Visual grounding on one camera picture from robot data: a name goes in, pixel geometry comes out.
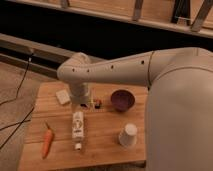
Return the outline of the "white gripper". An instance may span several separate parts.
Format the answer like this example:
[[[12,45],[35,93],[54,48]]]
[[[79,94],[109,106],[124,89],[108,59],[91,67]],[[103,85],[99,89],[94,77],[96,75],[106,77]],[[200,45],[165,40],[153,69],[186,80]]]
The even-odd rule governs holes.
[[[70,97],[75,104],[88,104],[91,99],[91,90],[88,83],[71,84]]]

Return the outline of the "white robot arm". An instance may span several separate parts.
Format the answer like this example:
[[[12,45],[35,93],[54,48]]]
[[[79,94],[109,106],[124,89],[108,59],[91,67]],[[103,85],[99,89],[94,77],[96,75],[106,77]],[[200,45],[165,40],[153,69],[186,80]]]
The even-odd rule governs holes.
[[[147,87],[147,171],[213,171],[213,52],[174,48],[97,63],[75,53],[57,77],[79,103],[92,82]]]

